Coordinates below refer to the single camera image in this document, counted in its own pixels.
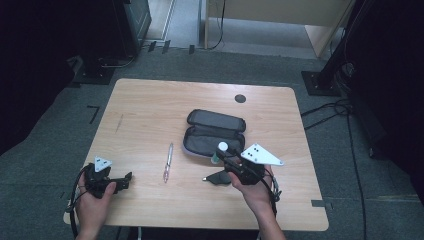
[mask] white cap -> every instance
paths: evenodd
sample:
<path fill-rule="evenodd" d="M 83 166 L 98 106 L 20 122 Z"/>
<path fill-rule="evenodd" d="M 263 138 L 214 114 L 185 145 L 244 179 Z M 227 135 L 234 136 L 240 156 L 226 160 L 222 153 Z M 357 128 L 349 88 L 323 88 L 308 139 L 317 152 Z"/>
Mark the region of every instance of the white cap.
<path fill-rule="evenodd" d="M 225 152 L 228 149 L 228 144 L 226 142 L 220 142 L 218 144 L 218 149 Z"/>

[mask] table top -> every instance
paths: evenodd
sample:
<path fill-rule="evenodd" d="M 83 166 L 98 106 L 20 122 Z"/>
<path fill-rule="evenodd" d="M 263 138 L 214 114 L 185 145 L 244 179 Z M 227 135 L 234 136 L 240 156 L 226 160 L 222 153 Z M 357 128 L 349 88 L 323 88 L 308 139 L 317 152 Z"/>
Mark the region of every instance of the table top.
<path fill-rule="evenodd" d="M 235 101 L 239 94 L 244 103 Z M 186 119 L 194 109 L 243 118 L 246 148 L 258 143 L 285 162 L 272 168 L 282 190 L 277 202 L 282 229 L 328 228 L 325 208 L 312 206 L 322 196 L 291 88 L 141 79 L 118 80 L 84 164 L 99 156 L 113 161 L 111 178 L 133 172 L 129 189 L 113 196 L 107 225 L 258 229 L 237 189 L 202 181 L 223 165 L 183 151 Z M 66 214 L 64 220 L 69 222 Z"/>

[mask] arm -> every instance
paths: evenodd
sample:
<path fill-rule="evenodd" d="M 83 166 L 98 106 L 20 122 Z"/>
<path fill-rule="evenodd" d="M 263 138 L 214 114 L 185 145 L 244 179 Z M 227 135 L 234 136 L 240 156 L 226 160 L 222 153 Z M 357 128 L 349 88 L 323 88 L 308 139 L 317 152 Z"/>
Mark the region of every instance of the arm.
<path fill-rule="evenodd" d="M 272 173 L 270 166 L 265 168 Z M 249 208 L 255 214 L 258 221 L 259 231 L 263 240 L 281 239 L 285 240 L 283 231 L 275 219 L 274 212 L 272 211 L 269 193 L 262 182 L 256 185 L 242 185 L 240 180 L 232 172 L 228 173 L 233 187 L 237 188 L 244 197 Z M 271 177 L 265 176 L 264 180 L 271 186 Z"/>
<path fill-rule="evenodd" d="M 78 182 L 81 194 L 86 191 L 84 184 L 85 176 L 82 174 Z M 93 240 L 97 238 L 97 235 L 106 220 L 110 200 L 115 188 L 115 182 L 109 183 L 102 199 L 95 198 L 90 193 L 81 195 L 76 205 L 76 212 L 81 226 L 80 233 L 76 239 Z"/>

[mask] silver pen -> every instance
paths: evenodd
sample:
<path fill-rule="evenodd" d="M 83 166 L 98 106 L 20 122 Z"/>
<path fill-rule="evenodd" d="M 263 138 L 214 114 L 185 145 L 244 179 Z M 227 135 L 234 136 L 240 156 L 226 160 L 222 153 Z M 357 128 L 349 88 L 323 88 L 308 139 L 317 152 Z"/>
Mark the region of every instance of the silver pen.
<path fill-rule="evenodd" d="M 172 150 L 174 148 L 174 144 L 169 145 L 168 151 L 168 160 L 166 161 L 165 171 L 163 172 L 163 181 L 166 183 L 169 178 L 169 169 L 171 168 L 171 160 L 172 160 Z"/>

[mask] wooden panel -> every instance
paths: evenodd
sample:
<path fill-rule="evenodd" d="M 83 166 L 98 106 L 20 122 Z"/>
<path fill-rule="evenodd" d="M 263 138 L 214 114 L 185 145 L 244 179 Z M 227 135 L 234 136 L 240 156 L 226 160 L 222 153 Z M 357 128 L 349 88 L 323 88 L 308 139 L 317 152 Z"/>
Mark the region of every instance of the wooden panel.
<path fill-rule="evenodd" d="M 334 26 L 352 0 L 227 0 L 225 18 Z M 209 17 L 221 17 L 223 0 L 208 0 Z"/>
<path fill-rule="evenodd" d="M 246 96 L 237 103 L 237 94 Z M 277 221 L 283 229 L 328 227 L 294 92 L 284 87 L 131 80 L 117 82 L 85 164 L 113 161 L 112 178 L 132 171 L 130 188 L 113 197 L 106 224 L 211 229 L 257 229 L 241 193 L 202 179 L 223 169 L 184 153 L 188 114 L 206 109 L 246 120 L 246 147 L 257 142 L 285 161 L 273 167 L 281 190 Z M 170 178 L 162 176 L 174 143 Z"/>

